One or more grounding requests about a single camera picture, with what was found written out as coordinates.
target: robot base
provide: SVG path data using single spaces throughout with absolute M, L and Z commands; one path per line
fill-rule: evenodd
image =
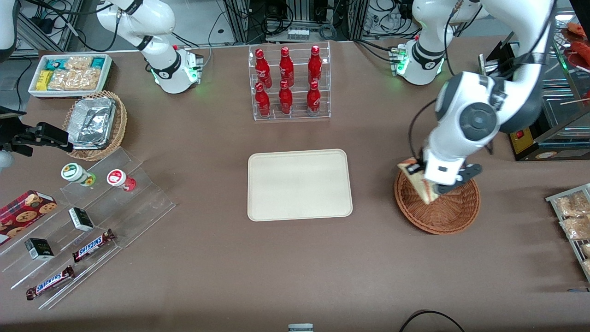
M 415 85 L 426 85 L 431 83 L 436 75 L 443 69 L 444 60 L 440 61 L 438 68 L 424 69 L 422 65 L 414 59 L 412 47 L 416 43 L 410 40 L 405 44 L 398 45 L 389 52 L 389 59 L 392 61 L 391 73 L 394 76 L 401 76 L 408 82 Z
M 153 71 L 152 74 L 156 83 L 168 93 L 181 93 L 187 89 L 200 84 L 203 73 L 203 57 L 197 56 L 186 50 L 177 50 L 181 56 L 180 67 L 172 74 L 170 79 L 162 79 Z

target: small black box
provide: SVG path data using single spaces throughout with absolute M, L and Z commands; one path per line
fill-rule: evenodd
M 92 221 L 90 220 L 90 217 L 88 217 L 88 213 L 86 213 L 86 211 L 79 207 L 73 207 L 69 212 L 70 218 L 74 223 L 74 227 L 77 229 L 90 232 L 92 228 L 94 228 L 94 225 L 92 224 Z
M 31 258 L 36 261 L 49 261 L 55 256 L 53 255 L 53 251 L 51 251 L 47 240 L 32 237 L 25 241 L 25 246 L 27 247 Z

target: jar lid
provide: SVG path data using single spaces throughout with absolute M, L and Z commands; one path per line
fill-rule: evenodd
M 127 174 L 122 170 L 112 170 L 107 175 L 107 182 L 115 187 L 125 183 L 125 180 L 127 180 Z
M 75 181 L 80 179 L 83 172 L 84 169 L 82 166 L 76 164 L 75 162 L 71 162 L 61 169 L 61 177 L 63 177 L 64 180 Z

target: acrylic bottle rack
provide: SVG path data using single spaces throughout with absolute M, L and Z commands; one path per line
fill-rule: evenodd
M 33 300 L 39 309 L 50 309 L 172 210 L 174 203 L 150 180 L 140 165 L 140 161 L 120 147 L 88 169 L 97 178 L 91 187 L 69 183 L 53 193 L 57 208 L 0 247 L 2 286 L 22 293 L 22 300 L 26 301 L 28 288 L 36 287 L 71 265 L 75 278 L 58 284 Z M 108 172 L 115 168 L 137 181 L 135 189 L 123 191 L 106 182 Z M 94 224 L 92 231 L 83 232 L 74 228 L 68 213 L 74 206 L 86 210 Z M 116 238 L 74 263 L 72 253 L 107 229 L 112 229 Z M 46 262 L 32 260 L 24 244 L 30 237 L 46 239 L 55 257 Z
M 317 116 L 309 116 L 307 114 L 307 92 L 309 91 L 309 81 L 307 78 L 307 63 L 311 56 L 313 45 L 320 47 L 320 58 L 322 59 L 322 77 L 319 81 L 319 91 L 322 95 L 320 98 L 320 111 Z M 264 44 L 258 46 L 251 46 L 248 50 L 248 72 L 250 74 L 250 93 L 252 95 L 252 109 L 254 120 L 256 121 L 272 121 L 272 120 L 289 120 L 289 119 L 318 119 L 329 118 L 332 114 L 330 91 L 332 85 L 330 82 L 330 44 L 329 43 L 297 43 L 286 45 L 289 48 L 291 59 L 293 60 L 293 67 L 295 73 L 295 84 L 291 87 L 293 92 L 293 111 L 291 115 L 285 115 L 281 112 L 280 102 L 278 99 L 278 92 L 280 91 L 281 75 L 278 64 L 281 61 L 281 47 L 285 45 Z M 270 117 L 263 118 L 260 116 L 254 95 L 256 90 L 254 85 L 258 82 L 256 76 L 256 56 L 254 51 L 256 49 L 264 51 L 264 57 L 270 66 L 270 77 L 273 80 L 273 85 L 266 92 L 270 98 Z

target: snickers bar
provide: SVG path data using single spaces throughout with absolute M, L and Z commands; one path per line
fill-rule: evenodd
M 113 234 L 113 231 L 111 231 L 109 228 L 109 230 L 102 233 L 99 237 L 94 239 L 89 244 L 85 245 L 82 249 L 78 250 L 77 252 L 74 252 L 72 254 L 72 256 L 74 256 L 74 262 L 77 263 L 77 262 L 81 261 L 84 257 L 88 256 L 89 254 L 94 252 L 96 249 L 102 247 L 105 243 L 107 243 L 108 241 L 111 241 L 114 238 L 115 238 L 115 235 Z
M 43 293 L 44 291 L 50 289 L 51 287 L 56 286 L 57 284 L 66 279 L 74 277 L 74 269 L 71 267 L 71 265 L 68 265 L 68 267 L 66 267 L 65 270 L 45 280 L 43 283 L 37 285 L 37 287 L 29 288 L 27 290 L 27 300 L 31 301 L 37 296 L 41 295 L 41 293 Z

